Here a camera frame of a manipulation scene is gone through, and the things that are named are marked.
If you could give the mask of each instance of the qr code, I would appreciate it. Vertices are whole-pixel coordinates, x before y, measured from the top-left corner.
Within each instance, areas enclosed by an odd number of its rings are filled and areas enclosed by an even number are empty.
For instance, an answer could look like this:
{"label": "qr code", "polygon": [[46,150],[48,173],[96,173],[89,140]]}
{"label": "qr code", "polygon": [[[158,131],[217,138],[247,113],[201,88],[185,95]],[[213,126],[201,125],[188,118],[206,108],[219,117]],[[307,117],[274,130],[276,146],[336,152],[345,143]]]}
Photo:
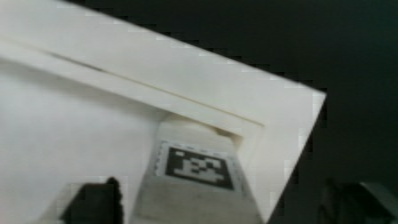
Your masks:
{"label": "qr code", "polygon": [[165,174],[233,190],[226,160],[172,147]]}

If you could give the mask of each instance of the dark background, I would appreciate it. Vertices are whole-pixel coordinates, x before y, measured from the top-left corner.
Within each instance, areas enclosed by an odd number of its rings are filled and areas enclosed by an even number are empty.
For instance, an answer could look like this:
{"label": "dark background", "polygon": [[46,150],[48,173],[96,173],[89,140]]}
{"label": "dark background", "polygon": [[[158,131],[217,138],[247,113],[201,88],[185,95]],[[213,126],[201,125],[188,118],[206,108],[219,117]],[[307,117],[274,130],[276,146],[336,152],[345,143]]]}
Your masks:
{"label": "dark background", "polygon": [[270,224],[316,223],[329,177],[398,195],[398,1],[73,1],[327,92]]}

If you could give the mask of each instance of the black object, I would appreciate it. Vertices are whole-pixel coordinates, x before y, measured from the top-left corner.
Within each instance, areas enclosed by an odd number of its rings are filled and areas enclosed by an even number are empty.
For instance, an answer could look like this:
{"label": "black object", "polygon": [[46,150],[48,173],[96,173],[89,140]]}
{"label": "black object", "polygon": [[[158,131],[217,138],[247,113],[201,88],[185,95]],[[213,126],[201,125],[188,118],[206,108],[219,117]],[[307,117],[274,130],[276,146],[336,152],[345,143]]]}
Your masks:
{"label": "black object", "polygon": [[395,216],[359,183],[332,179],[322,192],[318,224],[389,224]]}
{"label": "black object", "polygon": [[105,184],[85,184],[61,219],[66,224],[123,224],[119,181],[108,178]]}

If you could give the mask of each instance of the black surface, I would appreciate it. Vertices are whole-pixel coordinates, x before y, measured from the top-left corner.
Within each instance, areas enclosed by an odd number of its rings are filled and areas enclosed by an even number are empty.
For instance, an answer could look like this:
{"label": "black surface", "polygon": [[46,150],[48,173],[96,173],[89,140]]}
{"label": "black surface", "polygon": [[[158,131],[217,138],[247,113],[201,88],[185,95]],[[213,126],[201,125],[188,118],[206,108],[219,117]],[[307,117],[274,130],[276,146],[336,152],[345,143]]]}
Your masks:
{"label": "black surface", "polygon": [[327,177],[398,194],[398,1],[77,2],[327,91],[270,223],[316,223]]}
{"label": "black surface", "polygon": [[66,224],[123,224],[119,182],[85,184],[61,216]]}

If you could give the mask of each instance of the black and white pattern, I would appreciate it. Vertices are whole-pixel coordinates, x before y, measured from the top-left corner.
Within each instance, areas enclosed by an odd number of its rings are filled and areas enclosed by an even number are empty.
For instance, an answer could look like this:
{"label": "black and white pattern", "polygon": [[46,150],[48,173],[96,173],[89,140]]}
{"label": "black and white pattern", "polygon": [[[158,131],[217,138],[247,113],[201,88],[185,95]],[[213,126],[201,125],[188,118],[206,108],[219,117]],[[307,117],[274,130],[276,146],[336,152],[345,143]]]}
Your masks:
{"label": "black and white pattern", "polygon": [[181,149],[169,149],[165,174],[233,190],[226,160]]}
{"label": "black and white pattern", "polygon": [[235,159],[228,152],[162,140],[155,174],[244,193]]}

